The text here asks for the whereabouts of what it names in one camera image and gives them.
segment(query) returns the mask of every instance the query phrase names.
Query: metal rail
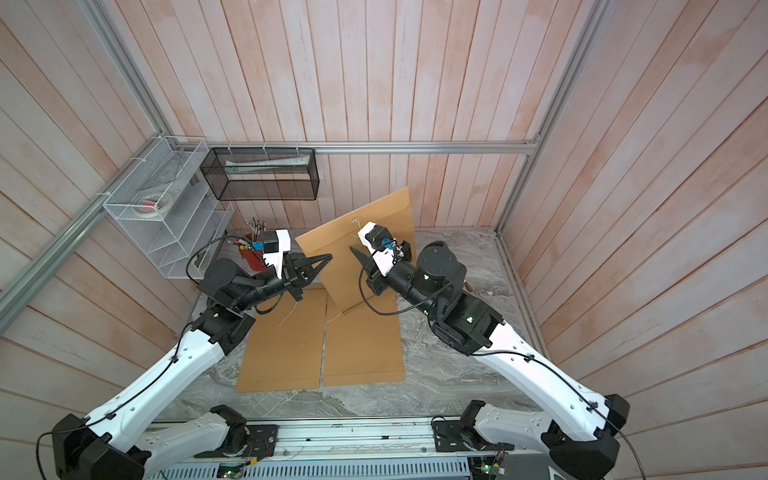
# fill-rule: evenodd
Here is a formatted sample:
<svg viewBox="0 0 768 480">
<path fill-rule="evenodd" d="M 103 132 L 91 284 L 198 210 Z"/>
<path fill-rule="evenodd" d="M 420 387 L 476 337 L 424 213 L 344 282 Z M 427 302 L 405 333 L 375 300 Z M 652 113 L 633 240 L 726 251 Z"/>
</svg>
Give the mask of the metal rail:
<svg viewBox="0 0 768 480">
<path fill-rule="evenodd" d="M 532 154 L 535 141 L 206 142 L 209 147 L 312 148 L 316 154 Z"/>
</svg>

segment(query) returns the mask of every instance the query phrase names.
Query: black cable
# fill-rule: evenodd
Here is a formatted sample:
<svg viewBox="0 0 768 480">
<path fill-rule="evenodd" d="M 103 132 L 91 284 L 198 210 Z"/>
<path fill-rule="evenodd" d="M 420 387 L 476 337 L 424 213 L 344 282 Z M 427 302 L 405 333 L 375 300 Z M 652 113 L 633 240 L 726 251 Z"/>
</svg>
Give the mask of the black cable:
<svg viewBox="0 0 768 480">
<path fill-rule="evenodd" d="M 42 465 L 42 462 L 40 461 L 40 441 L 43 439 L 43 437 L 45 437 L 46 435 L 53 435 L 54 433 L 72 433 L 72 432 L 76 432 L 78 430 L 88 429 L 88 428 L 92 427 L 93 425 L 96 425 L 97 423 L 103 422 L 106 419 L 114 418 L 114 416 L 110 416 L 110 415 L 114 414 L 117 410 L 123 408 L 128 403 L 133 402 L 136 399 L 136 397 L 138 397 L 142 393 L 146 392 L 147 389 L 149 389 L 152 385 L 154 385 L 155 382 L 157 380 L 159 380 L 160 377 L 162 377 L 163 374 L 165 374 L 165 372 L 168 371 L 170 366 L 173 365 L 176 362 L 176 360 L 178 359 L 178 356 L 179 356 L 179 348 L 181 348 L 181 338 L 184 336 L 184 331 L 187 329 L 187 327 L 189 325 L 192 325 L 192 322 L 189 322 L 187 325 L 185 325 L 184 328 L 181 329 L 181 332 L 179 332 L 179 340 L 176 341 L 176 351 L 174 351 L 174 355 L 170 358 L 170 362 L 168 362 L 168 365 L 163 369 L 162 372 L 160 372 L 159 375 L 157 375 L 154 378 L 154 380 L 152 380 L 149 383 L 149 385 L 147 385 L 143 389 L 141 389 L 136 395 L 130 397 L 125 402 L 122 402 L 120 405 L 118 405 L 118 407 L 116 409 L 112 410 L 107 415 L 104 415 L 103 417 L 101 417 L 99 420 L 96 420 L 95 422 L 88 423 L 87 425 L 83 425 L 83 426 L 77 427 L 76 429 L 72 429 L 72 430 L 58 430 L 57 432 L 53 432 L 51 430 L 50 432 L 45 432 L 45 433 L 41 434 L 38 437 L 38 441 L 35 443 L 35 459 L 38 462 L 38 470 L 40 471 L 40 476 L 43 478 L 43 480 L 48 480 L 48 478 L 45 476 L 45 473 L 43 472 L 43 465 Z"/>
<path fill-rule="evenodd" d="M 258 313 L 259 315 L 266 315 L 266 314 L 268 314 L 269 312 L 271 312 L 272 310 L 275 309 L 275 307 L 277 306 L 278 303 L 280 303 L 280 301 L 283 299 L 283 294 L 284 293 L 285 292 L 280 292 L 280 296 L 277 298 L 277 301 L 270 308 L 268 308 L 266 310 L 259 310 L 259 307 L 254 306 L 253 309 L 256 310 L 256 313 Z"/>
<path fill-rule="evenodd" d="M 600 417 L 603 418 L 603 420 L 605 420 L 605 422 L 608 425 L 612 426 L 619 433 L 619 435 L 621 435 L 621 438 L 624 439 L 624 441 L 629 446 L 629 449 L 632 451 L 632 455 L 634 455 L 634 460 L 637 462 L 637 467 L 640 469 L 640 476 L 643 478 L 643 480 L 646 480 L 645 471 L 643 470 L 643 465 L 640 463 L 640 457 L 637 456 L 637 452 L 635 452 L 634 447 L 632 446 L 632 443 L 629 441 L 627 436 L 621 431 L 621 429 L 619 429 L 616 425 L 614 425 L 614 423 L 611 420 L 608 420 L 608 418 L 605 415 L 600 413 L 600 411 L 597 408 L 597 404 L 596 403 L 589 402 L 586 398 L 584 398 L 584 396 L 578 390 L 576 390 L 576 388 L 574 388 L 574 386 L 571 385 L 571 383 L 569 381 L 564 379 L 563 376 L 560 375 L 559 373 L 555 372 L 555 370 L 552 369 L 552 367 L 550 367 L 549 365 L 547 365 L 546 363 L 544 363 L 544 362 L 542 362 L 540 360 L 537 360 L 537 359 L 533 358 L 533 355 L 525 355 L 524 353 L 512 352 L 511 350 L 497 350 L 495 352 L 470 353 L 469 356 L 490 356 L 490 355 L 508 355 L 508 354 L 509 355 L 521 356 L 521 357 L 524 357 L 529 362 L 538 363 L 539 365 L 545 367 L 550 372 L 554 373 L 554 375 L 557 376 L 560 380 L 562 380 L 562 382 L 565 385 L 567 385 L 569 389 L 573 390 L 574 393 L 576 395 L 578 395 L 578 398 L 580 398 L 582 402 L 584 402 L 584 403 L 586 403 L 587 405 L 590 406 L 590 408 L 588 408 L 589 411 L 597 413 Z"/>
<path fill-rule="evenodd" d="M 198 253 L 200 253 L 201 251 L 203 251 L 203 248 L 205 248 L 205 247 L 207 247 L 207 246 L 211 245 L 212 243 L 216 243 L 216 242 L 219 242 L 219 241 L 221 241 L 221 240 L 224 240 L 224 239 L 227 239 L 227 238 L 239 238 L 240 240 L 244 240 L 246 243 L 248 243 L 248 245 L 249 245 L 249 246 L 252 246 L 252 245 L 253 245 L 253 243 L 252 243 L 252 241 L 251 241 L 251 240 L 248 240 L 248 239 L 247 239 L 247 238 L 245 238 L 245 237 L 241 237 L 240 235 L 223 235 L 222 237 L 214 238 L 214 239 L 213 239 L 213 240 L 211 240 L 210 242 L 206 243 L 205 245 L 203 245 L 202 247 L 200 247 L 199 249 L 197 249 L 197 252 L 195 252 L 195 253 L 192 253 L 192 254 L 190 255 L 190 259 L 187 261 L 187 266 L 184 268 L 184 272 L 186 272 L 186 273 L 187 273 L 187 276 L 190 278 L 190 280 L 192 280 L 192 281 L 194 282 L 194 284 L 195 284 L 195 285 L 200 285 L 200 282 L 198 282 L 197 280 L 195 280 L 194 278 L 192 278 L 192 276 L 190 275 L 190 264 L 192 263 L 192 259 L 193 259 L 194 257 L 196 257 Z"/>
<path fill-rule="evenodd" d="M 429 300 L 429 299 L 431 299 L 431 298 L 434 298 L 434 297 L 435 297 L 435 296 L 437 296 L 439 293 L 441 293 L 443 290 L 445 290 L 446 288 L 448 288 L 449 286 L 451 286 L 451 285 L 452 285 L 452 283 L 446 283 L 446 284 L 445 284 L 445 285 L 443 285 L 443 286 L 442 286 L 442 287 L 441 287 L 439 290 L 437 290 L 436 292 L 434 292 L 432 295 L 430 295 L 430 296 L 426 297 L 424 300 L 422 300 L 422 301 L 421 301 L 421 302 L 419 302 L 419 303 L 415 303 L 415 304 L 413 304 L 413 305 L 409 306 L 408 308 L 404 308 L 404 309 L 402 309 L 402 310 L 398 310 L 398 311 L 396 311 L 396 312 L 379 312 L 377 309 L 373 308 L 373 305 L 371 305 L 371 304 L 368 302 L 368 299 L 366 298 L 366 295 L 365 295 L 365 293 L 362 291 L 362 273 L 363 273 L 363 272 L 365 272 L 365 271 L 366 271 L 366 269 L 365 269 L 365 268 L 361 268 L 361 269 L 360 269 L 360 277 L 357 279 L 357 286 L 360 288 L 360 296 L 362 297 L 362 301 L 363 301 L 363 302 L 365 302 L 365 303 L 366 303 L 366 305 L 368 306 L 368 308 L 370 308 L 371 310 L 373 310 L 373 312 L 374 312 L 374 313 L 378 313 L 379 315 L 384 315 L 384 316 L 387 316 L 387 315 L 399 315 L 400 313 L 405 313 L 405 312 L 407 312 L 407 311 L 409 311 L 409 310 L 413 310 L 413 309 L 415 309 L 417 306 L 421 306 L 421 305 L 423 305 L 423 304 L 424 304 L 424 302 L 426 302 L 427 300 Z"/>
</svg>

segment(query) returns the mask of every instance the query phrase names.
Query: pink wooden plank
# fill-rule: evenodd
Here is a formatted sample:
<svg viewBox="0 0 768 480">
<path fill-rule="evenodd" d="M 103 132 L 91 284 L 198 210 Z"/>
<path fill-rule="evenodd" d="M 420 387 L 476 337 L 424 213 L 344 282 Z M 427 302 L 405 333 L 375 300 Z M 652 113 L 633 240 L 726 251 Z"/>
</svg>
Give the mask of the pink wooden plank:
<svg viewBox="0 0 768 480">
<path fill-rule="evenodd" d="M 419 31 L 422 23 L 422 0 L 398 0 L 395 20 L 395 53 L 392 68 L 392 140 L 411 139 L 413 91 L 416 59 L 419 53 Z M 407 155 L 392 155 L 391 190 L 404 186 L 408 170 Z"/>
<path fill-rule="evenodd" d="M 74 216 L 88 200 L 3 111 L 0 155 L 68 216 Z"/>
<path fill-rule="evenodd" d="M 506 196 L 504 196 L 505 186 L 509 181 L 509 177 L 515 168 L 517 160 L 518 155 L 515 154 L 503 154 L 499 159 L 496 172 L 488 186 L 488 195 L 485 196 L 485 203 L 480 212 L 480 217 L 477 220 L 479 226 L 495 226 L 492 223 L 492 218 L 498 207 L 503 207 L 502 202 L 506 200 Z"/>
<path fill-rule="evenodd" d="M 432 139 L 442 75 L 442 59 L 451 18 L 451 0 L 425 0 L 413 95 L 412 141 Z"/>
<path fill-rule="evenodd" d="M 389 192 L 405 188 L 408 183 L 408 154 L 389 155 Z"/>
<path fill-rule="evenodd" d="M 427 168 L 429 155 L 409 155 L 408 159 L 408 192 L 411 197 L 413 209 L 413 223 L 420 227 L 422 216 L 422 202 L 427 181 Z"/>
<path fill-rule="evenodd" d="M 485 71 L 488 51 L 491 47 L 491 39 L 495 31 L 500 6 L 500 0 L 482 0 L 480 2 L 451 140 L 462 141 L 468 138 L 469 127 L 472 124 L 472 114 L 475 112 L 475 104 L 480 93 L 480 83 Z"/>
<path fill-rule="evenodd" d="M 104 185 L 100 172 L 107 178 L 110 174 L 117 173 L 117 168 L 111 162 L 99 164 L 99 171 L 88 163 L 65 133 L 2 63 L 0 82 L 3 85 L 0 91 L 0 108 L 14 121 L 14 128 L 24 131 L 86 197 L 95 194 Z"/>
<path fill-rule="evenodd" d="M 572 212 L 576 199 L 583 196 L 602 165 L 629 130 L 632 122 L 642 112 L 685 45 L 707 17 L 712 5 L 714 1 L 689 3 L 672 26 L 671 22 L 677 17 L 679 9 L 670 12 L 670 8 L 675 8 L 677 4 L 675 2 L 657 3 L 627 54 L 624 65 L 611 82 L 609 92 L 598 106 L 590 124 L 541 205 L 537 217 L 528 228 L 526 233 L 528 241 L 536 236 L 538 239 L 531 248 L 528 258 L 520 265 L 525 274 L 530 271 L 533 259 L 537 260 L 541 256 L 544 248 Z M 650 57 L 653 57 L 653 60 L 648 64 Z"/>
<path fill-rule="evenodd" d="M 756 9 L 754 15 L 750 15 L 743 28 L 733 36 L 723 54 L 717 59 L 714 57 L 720 49 L 711 48 L 711 56 L 702 58 L 699 68 L 689 69 L 684 63 L 686 52 L 683 53 L 683 62 L 679 64 L 679 68 L 673 68 L 667 79 L 662 82 L 627 136 L 571 212 L 548 250 L 541 256 L 535 270 L 532 270 L 525 280 L 529 288 L 538 284 L 555 262 L 567 265 L 564 270 L 570 273 L 763 56 L 768 48 L 768 33 L 764 38 L 754 38 L 750 33 L 756 31 L 753 30 L 758 28 L 756 24 L 763 20 L 758 14 L 762 15 Z M 741 15 L 736 15 L 733 21 L 738 22 L 740 18 Z M 697 40 L 702 38 L 694 38 L 691 45 L 701 45 Z M 723 39 L 721 47 L 726 42 L 727 39 Z M 734 54 L 740 48 L 746 48 L 743 55 Z M 707 61 L 713 61 L 708 69 Z M 611 214 L 600 215 L 596 213 L 598 210 L 610 210 Z"/>
<path fill-rule="evenodd" d="M 203 134 L 210 140 L 225 141 L 227 136 L 170 0 L 144 0 L 142 4 Z"/>
<path fill-rule="evenodd" d="M 347 139 L 366 141 L 368 140 L 368 82 L 365 2 L 339 0 L 339 33 L 346 98 Z"/>
<path fill-rule="evenodd" d="M 0 191 L 51 233 L 57 233 L 69 221 L 67 214 L 2 156 L 0 156 Z"/>
<path fill-rule="evenodd" d="M 472 184 L 474 184 L 475 175 L 480 167 L 482 157 L 483 155 L 479 154 L 465 154 L 462 158 L 462 164 L 458 169 L 457 176 L 457 179 L 461 179 L 461 181 L 457 180 L 456 188 L 453 190 L 451 209 L 446 221 L 447 227 L 460 227 L 463 225 L 464 214 L 467 211 L 467 201 L 469 196 L 472 195 L 472 189 L 468 188 L 470 185 L 469 179 L 471 178 Z"/>
<path fill-rule="evenodd" d="M 641 432 L 764 400 L 768 394 L 766 361 L 768 343 L 762 342 L 632 395 L 627 400 L 636 406 L 636 415 L 622 430 Z"/>
<path fill-rule="evenodd" d="M 120 137 L 108 116 L 100 108 L 94 107 L 98 103 L 93 95 L 29 6 L 25 3 L 14 5 L 2 3 L 0 18 L 69 103 L 72 110 L 83 120 L 112 161 L 118 162 L 121 158 L 130 157 L 130 148 Z"/>
<path fill-rule="evenodd" d="M 564 361 L 565 371 L 576 377 L 586 376 L 763 278 L 768 264 L 766 232 L 768 227 L 763 222 L 653 302 L 598 337 L 588 348 Z M 753 337 L 753 341 L 760 341 L 760 338 Z"/>
<path fill-rule="evenodd" d="M 171 0 L 181 31 L 187 39 L 197 70 L 214 105 L 221 127 L 228 141 L 246 141 L 243 120 L 235 106 L 232 91 L 224 74 L 219 54 L 214 46 L 205 14 L 199 2 Z"/>
<path fill-rule="evenodd" d="M 515 185 L 520 179 L 520 173 L 522 172 L 522 169 L 525 166 L 525 162 L 527 161 L 528 161 L 528 155 L 517 156 L 517 159 L 515 160 L 515 164 L 512 166 L 512 170 L 509 172 L 509 176 L 507 177 L 507 183 L 504 185 L 504 192 L 502 193 L 501 200 L 498 202 L 496 211 L 493 214 L 493 219 L 489 224 L 490 227 L 497 227 L 499 225 L 499 222 L 501 221 L 501 218 L 502 218 L 502 214 L 504 213 L 504 209 L 506 208 L 506 204 L 509 201 L 510 196 L 512 195 L 512 190 L 515 188 Z M 490 191 L 493 191 L 493 188 L 494 188 L 493 184 L 491 184 Z"/>
<path fill-rule="evenodd" d="M 221 4 L 232 40 L 243 69 L 243 76 L 250 92 L 253 109 L 258 117 L 261 134 L 265 141 L 282 141 L 283 132 L 277 119 L 270 79 L 261 53 L 261 44 L 253 23 L 248 0 L 228 0 Z"/>
<path fill-rule="evenodd" d="M 392 137 L 392 82 L 396 0 L 366 2 L 368 132 L 372 141 Z M 389 194 L 389 155 L 369 156 L 371 201 Z"/>
<path fill-rule="evenodd" d="M 759 192 L 757 185 L 764 184 L 767 175 L 768 163 L 763 162 L 565 331 L 557 335 L 554 330 L 549 327 L 545 329 L 542 325 L 545 338 L 551 340 L 549 346 L 552 361 L 567 359 L 761 224 L 768 216 L 764 208 L 768 201 L 764 198 L 768 198 L 768 193 Z M 751 245 L 762 241 L 762 230 L 756 229 L 743 243 Z M 752 264 L 757 263 L 759 260 L 754 257 Z M 691 306 L 701 304 L 686 302 Z"/>
<path fill-rule="evenodd" d="M 488 131 L 496 107 L 499 105 L 499 95 L 505 83 L 512 53 L 517 45 L 527 5 L 528 2 L 502 2 L 502 6 L 498 10 L 496 26 L 488 50 L 488 59 L 485 62 L 475 111 L 469 127 L 469 140 L 488 139 Z"/>
<path fill-rule="evenodd" d="M 549 28 L 541 43 L 536 63 L 531 72 L 525 92 L 520 101 L 515 121 L 509 132 L 509 140 L 524 140 L 533 121 L 544 89 L 549 78 L 553 75 L 554 67 L 561 57 L 561 49 L 565 38 L 571 30 L 571 24 L 581 2 L 558 2 L 549 22 Z"/>
<path fill-rule="evenodd" d="M 153 135 L 155 133 L 155 128 L 150 122 L 149 117 L 128 87 L 128 83 L 125 81 L 122 73 L 118 70 L 117 65 L 109 55 L 109 52 L 101 42 L 101 39 L 97 36 L 95 29 L 88 23 L 88 19 L 85 17 L 82 9 L 75 3 L 66 2 L 65 0 L 58 0 L 58 4 L 66 12 L 67 18 L 72 23 L 75 30 L 77 30 L 78 35 L 85 43 L 88 51 L 93 55 L 93 58 L 96 63 L 98 63 L 101 71 L 104 72 L 104 76 L 109 80 L 110 86 L 114 89 L 126 110 L 131 114 L 131 118 L 133 118 L 139 131 L 144 137 Z"/>
<path fill-rule="evenodd" d="M 673 474 L 740 465 L 759 465 L 764 451 L 759 447 L 768 439 L 768 426 L 755 419 L 768 415 L 768 402 L 755 403 L 716 415 L 632 435 L 630 441 L 641 459 L 652 458 L 647 474 Z M 711 435 L 712 432 L 729 432 Z M 639 477 L 637 463 L 626 445 L 621 445 L 615 478 Z M 732 478 L 724 470 L 720 478 Z"/>
<path fill-rule="evenodd" d="M 296 79 L 296 91 L 299 95 L 306 138 L 324 141 L 326 134 L 323 126 L 315 54 L 306 3 L 303 0 L 281 0 L 280 9 L 283 13 L 283 24 L 286 29 L 286 39 L 293 66 L 293 76 Z M 318 201 L 300 202 L 306 228 L 320 226 L 319 206 L 321 203 L 326 212 L 333 210 L 333 198 L 328 195 L 327 184 L 322 182 L 322 185 L 323 192 L 321 194 L 318 190 Z"/>
<path fill-rule="evenodd" d="M 515 53 L 499 95 L 498 106 L 488 132 L 489 140 L 506 140 L 517 116 L 520 102 L 531 77 L 556 0 L 530 0 L 515 42 Z"/>
<path fill-rule="evenodd" d="M 0 24 L 0 58 L 13 72 L 19 83 L 25 86 L 29 94 L 48 112 L 48 115 L 67 134 L 70 141 L 98 170 L 109 169 L 114 163 L 101 148 L 91 132 L 67 104 L 61 94 L 45 77 L 35 62 L 27 55 L 24 48 L 16 41 L 13 34 Z"/>
<path fill-rule="evenodd" d="M 757 157 L 754 157 L 754 151 L 747 151 L 745 153 L 739 153 L 738 161 L 730 162 L 730 169 L 728 171 L 722 170 L 715 177 L 718 181 L 733 182 L 738 178 L 733 175 L 741 175 L 744 168 L 752 167 L 763 155 L 762 151 L 768 153 L 768 147 L 761 147 L 755 145 L 755 140 L 744 140 L 750 133 L 756 124 L 756 120 L 763 118 L 766 115 L 766 106 L 759 107 L 755 112 L 751 113 L 751 108 L 754 107 L 755 98 L 759 95 L 765 95 L 760 93 L 760 89 L 764 87 L 764 80 L 760 77 L 760 71 L 763 68 L 755 67 L 749 75 L 742 81 L 742 83 L 731 93 L 731 95 L 718 107 L 714 114 L 707 120 L 702 128 L 694 135 L 694 141 L 689 142 L 675 158 L 667 165 L 662 175 L 654 180 L 650 186 L 644 190 L 644 192 L 638 197 L 637 200 L 627 209 L 626 212 L 617 220 L 616 224 L 603 236 L 596 247 L 579 263 L 579 265 L 571 272 L 568 277 L 559 284 L 557 289 L 553 289 L 549 297 L 549 292 L 554 282 L 550 283 L 554 277 L 546 276 L 540 283 L 540 288 L 533 291 L 531 295 L 531 301 L 541 313 L 542 318 L 552 315 L 560 305 L 563 305 L 565 301 L 573 295 L 573 298 L 568 301 L 568 306 L 563 309 L 562 313 L 557 316 L 562 316 L 565 312 L 576 313 L 579 309 L 584 308 L 581 305 L 584 301 L 583 295 L 588 291 L 575 293 L 578 286 L 587 282 L 589 278 L 600 265 L 606 262 L 608 256 L 614 251 L 620 248 L 623 242 L 633 234 L 638 226 L 644 222 L 659 206 L 672 194 L 672 192 L 683 184 L 683 189 L 687 190 L 690 185 L 696 184 L 698 178 L 701 175 L 707 174 L 710 168 L 722 168 L 717 167 L 721 165 L 723 156 L 728 155 L 727 152 L 733 151 L 734 148 L 740 148 L 740 143 L 749 145 L 750 148 L 753 145 L 757 148 Z M 750 117 L 741 125 L 735 133 L 731 132 L 747 115 Z M 722 145 L 719 143 L 730 135 L 727 141 Z M 720 190 L 711 189 L 710 192 L 714 194 L 715 191 Z M 675 197 L 679 197 L 682 193 L 675 193 Z M 692 207 L 696 207 L 696 204 L 689 204 Z M 698 210 L 691 210 L 690 216 L 687 217 L 688 221 L 693 215 L 701 211 L 706 204 L 700 204 Z M 672 234 L 677 230 L 668 230 L 669 234 Z M 614 268 L 613 263 L 606 264 L 606 270 Z"/>
<path fill-rule="evenodd" d="M 472 46 L 469 49 L 469 57 L 466 64 L 461 95 L 458 100 L 458 110 L 456 112 L 451 140 L 467 140 L 500 4 L 501 2 L 499 0 L 483 0 L 478 7 L 475 30 L 472 36 Z M 469 193 L 467 189 L 457 189 L 456 181 L 458 180 L 460 173 L 462 178 L 475 178 L 479 157 L 475 159 L 475 156 L 467 156 L 466 164 L 463 160 L 464 155 L 452 154 L 448 156 L 438 210 L 435 215 L 436 227 L 456 227 L 462 224 L 465 204 L 462 206 L 461 203 L 466 202 Z M 453 195 L 457 192 L 461 198 L 454 202 Z"/>
<path fill-rule="evenodd" d="M 306 139 L 296 78 L 293 75 L 290 50 L 280 3 L 277 0 L 252 2 L 251 13 L 256 25 L 261 51 L 264 56 L 266 73 L 270 79 L 272 94 L 280 119 L 280 128 L 287 141 Z M 305 228 L 304 209 L 307 209 L 310 223 L 319 224 L 319 210 L 315 204 L 284 200 L 283 207 L 291 228 Z"/>
<path fill-rule="evenodd" d="M 451 211 L 451 200 L 453 192 L 456 189 L 458 181 L 458 171 L 462 167 L 461 154 L 450 154 L 445 164 L 445 174 L 443 176 L 440 201 L 438 203 L 437 214 L 435 216 L 435 227 L 445 227 L 448 223 L 448 215 Z"/>
<path fill-rule="evenodd" d="M 333 204 L 336 216 L 341 217 L 343 214 L 355 210 L 352 199 L 349 155 L 328 155 L 328 165 L 333 186 Z"/>
<path fill-rule="evenodd" d="M 121 390 L 5 339 L 0 340 L 0 359 L 0 382 L 5 391 L 66 409 L 89 412 Z M 30 376 L 45 381 L 30 382 Z"/>
<path fill-rule="evenodd" d="M 347 137 L 368 140 L 368 85 L 366 66 L 366 4 L 339 1 L 339 33 L 346 99 Z M 371 201 L 368 155 L 350 155 L 353 206 Z"/>
<path fill-rule="evenodd" d="M 447 164 L 448 155 L 429 155 L 427 179 L 424 187 L 424 201 L 422 202 L 422 227 L 435 226 Z"/>
<path fill-rule="evenodd" d="M 116 0 L 104 0 L 103 4 L 168 121 L 171 132 L 176 135 L 201 136 L 203 132 L 200 125 L 184 97 L 173 68 L 163 54 L 163 48 L 141 3 L 118 5 Z"/>
<path fill-rule="evenodd" d="M 346 102 L 338 8 L 335 0 L 309 0 L 307 7 L 326 139 L 344 141 L 347 139 Z"/>
<path fill-rule="evenodd" d="M 253 101 L 248 93 L 248 86 L 243 75 L 240 59 L 227 24 L 227 17 L 219 0 L 200 0 L 208 31 L 214 42 L 216 53 L 224 70 L 235 103 L 235 108 L 240 116 L 243 130 L 248 141 L 262 141 L 261 127 L 256 111 L 253 109 Z"/>
<path fill-rule="evenodd" d="M 568 30 L 568 36 L 565 38 L 565 42 L 560 50 L 560 55 L 555 63 L 554 70 L 549 75 L 549 79 L 546 81 L 546 87 L 544 94 L 541 96 L 538 107 L 533 114 L 533 119 L 528 127 L 528 133 L 522 135 L 520 138 L 510 138 L 510 140 L 522 140 L 523 138 L 534 138 L 538 132 L 541 131 L 541 126 L 544 123 L 544 119 L 549 111 L 554 96 L 558 92 L 560 80 L 563 78 L 565 69 L 568 67 L 568 63 L 573 57 L 574 51 L 578 46 L 578 39 L 581 32 L 584 30 L 584 26 L 587 24 L 589 14 L 594 7 L 594 3 L 597 0 L 581 0 L 581 4 L 578 6 L 576 16 L 571 23 L 571 28 Z"/>
<path fill-rule="evenodd" d="M 325 134 L 328 141 L 344 141 L 346 133 L 346 102 L 339 35 L 339 13 L 336 2 L 309 0 L 307 2 L 310 31 L 315 54 L 317 83 L 320 92 Z M 333 209 L 321 204 L 322 222 L 352 211 L 352 178 L 348 155 L 318 155 L 321 179 L 319 196 L 331 196 Z"/>
<path fill-rule="evenodd" d="M 27 3 L 114 125 L 127 148 L 131 151 L 139 148 L 144 143 L 144 135 L 67 19 L 64 10 L 55 0 L 30 0 Z"/>
<path fill-rule="evenodd" d="M 349 169 L 352 171 L 352 202 L 355 208 L 371 201 L 370 160 L 368 155 L 350 155 Z"/>
<path fill-rule="evenodd" d="M 478 165 L 477 173 L 475 173 L 475 181 L 472 184 L 472 188 L 469 189 L 469 198 L 465 205 L 462 226 L 476 227 L 479 225 L 480 214 L 482 213 L 483 205 L 485 205 L 485 198 L 491 188 L 491 182 L 501 157 L 500 154 L 483 154 L 480 158 L 480 164 Z"/>
<path fill-rule="evenodd" d="M 599 392 L 640 392 L 768 338 L 766 315 L 768 279 L 763 278 L 581 381 Z M 725 321 L 730 318 L 739 321 Z M 654 363 L 660 358 L 667 359 L 663 368 Z"/>
<path fill-rule="evenodd" d="M 448 141 L 453 136 L 479 4 L 479 0 L 453 2 L 435 113 L 435 131 L 432 134 L 434 141 Z"/>
<path fill-rule="evenodd" d="M 666 200 L 664 205 L 658 207 L 657 212 L 634 231 L 632 237 L 588 281 L 583 282 L 582 288 L 550 320 L 561 326 L 567 324 L 570 315 L 580 316 L 587 311 L 680 228 L 701 215 L 712 202 L 732 188 L 744 174 L 759 162 L 764 162 L 768 141 L 756 132 L 767 115 L 768 104 L 764 104 L 672 196 L 661 195 Z M 674 188 L 676 182 L 669 181 Z"/>
<path fill-rule="evenodd" d="M 619 69 L 654 3 L 624 2 L 611 9 L 606 29 L 590 55 L 581 81 L 571 97 L 573 101 L 566 104 L 559 122 L 551 131 L 551 134 L 558 138 L 558 142 L 541 152 L 537 163 L 541 167 L 534 169 L 512 214 L 506 237 L 516 264 L 519 265 L 525 258 L 520 258 L 523 251 L 528 252 L 528 249 L 518 251 L 523 236 L 595 108 L 605 95 L 607 86 Z"/>
</svg>

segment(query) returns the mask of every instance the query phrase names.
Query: marble table surface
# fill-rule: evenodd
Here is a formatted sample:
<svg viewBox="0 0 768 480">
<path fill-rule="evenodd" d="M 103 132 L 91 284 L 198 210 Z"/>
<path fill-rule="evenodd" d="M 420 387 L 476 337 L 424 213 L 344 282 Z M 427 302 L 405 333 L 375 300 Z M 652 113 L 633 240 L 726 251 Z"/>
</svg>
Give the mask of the marble table surface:
<svg viewBox="0 0 768 480">
<path fill-rule="evenodd" d="M 480 229 L 416 232 L 419 249 L 434 240 L 444 240 L 467 266 L 466 281 L 473 294 L 499 311 L 528 341 L 494 239 L 495 233 Z M 231 245 L 222 249 L 220 257 L 244 264 Z M 405 300 L 398 301 L 398 308 L 408 306 Z M 200 296 L 194 315 L 204 308 L 205 297 Z M 510 409 L 538 409 L 497 372 L 441 343 L 417 310 L 403 313 L 399 319 L 405 382 L 235 393 L 246 338 L 229 356 L 195 379 L 158 419 L 193 419 L 220 404 L 229 405 L 247 419 L 461 415 L 473 399 Z"/>
</svg>

